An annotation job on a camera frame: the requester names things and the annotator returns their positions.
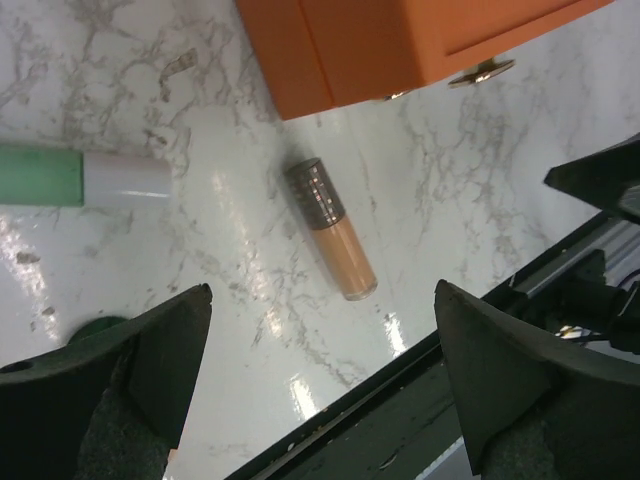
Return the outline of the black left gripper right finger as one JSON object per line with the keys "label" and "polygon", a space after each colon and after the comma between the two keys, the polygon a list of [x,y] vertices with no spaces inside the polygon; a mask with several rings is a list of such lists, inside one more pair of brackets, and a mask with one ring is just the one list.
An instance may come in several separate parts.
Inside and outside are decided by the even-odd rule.
{"label": "black left gripper right finger", "polygon": [[474,474],[638,478],[638,365],[562,340],[445,280],[435,313]]}

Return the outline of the green white cosmetic tube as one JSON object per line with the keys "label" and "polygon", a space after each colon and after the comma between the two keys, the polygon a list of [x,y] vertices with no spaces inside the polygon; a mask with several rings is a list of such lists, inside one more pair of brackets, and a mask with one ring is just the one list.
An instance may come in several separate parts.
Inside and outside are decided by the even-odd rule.
{"label": "green white cosmetic tube", "polygon": [[162,206],[171,166],[132,155],[41,146],[1,146],[1,203],[38,207]]}

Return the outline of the beige concealer tube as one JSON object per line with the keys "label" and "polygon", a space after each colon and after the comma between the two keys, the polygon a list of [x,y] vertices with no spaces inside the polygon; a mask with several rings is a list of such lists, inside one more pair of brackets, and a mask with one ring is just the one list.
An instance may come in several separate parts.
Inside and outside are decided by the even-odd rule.
{"label": "beige concealer tube", "polygon": [[344,298],[359,301],[369,296],[377,288],[377,277],[322,160],[295,163],[284,176]]}

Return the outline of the orange drawer organizer box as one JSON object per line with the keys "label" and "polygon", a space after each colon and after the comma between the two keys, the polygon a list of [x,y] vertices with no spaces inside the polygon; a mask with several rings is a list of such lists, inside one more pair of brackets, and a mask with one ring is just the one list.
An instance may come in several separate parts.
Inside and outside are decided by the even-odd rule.
{"label": "orange drawer organizer box", "polygon": [[514,66],[504,53],[604,7],[598,0],[241,0],[236,6],[284,120],[452,88]]}

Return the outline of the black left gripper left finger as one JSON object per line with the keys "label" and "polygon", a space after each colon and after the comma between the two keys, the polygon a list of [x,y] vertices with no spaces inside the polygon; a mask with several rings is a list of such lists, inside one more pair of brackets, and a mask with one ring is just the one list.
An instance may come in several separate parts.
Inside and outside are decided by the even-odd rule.
{"label": "black left gripper left finger", "polygon": [[161,479],[179,447],[211,320],[196,285],[1,369],[4,479]]}

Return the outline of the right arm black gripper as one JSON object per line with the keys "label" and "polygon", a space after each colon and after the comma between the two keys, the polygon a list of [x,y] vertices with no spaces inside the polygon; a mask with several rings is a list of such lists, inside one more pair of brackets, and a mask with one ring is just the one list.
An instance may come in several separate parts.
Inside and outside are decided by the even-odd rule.
{"label": "right arm black gripper", "polygon": [[621,219],[639,223],[639,134],[554,167],[544,183]]}

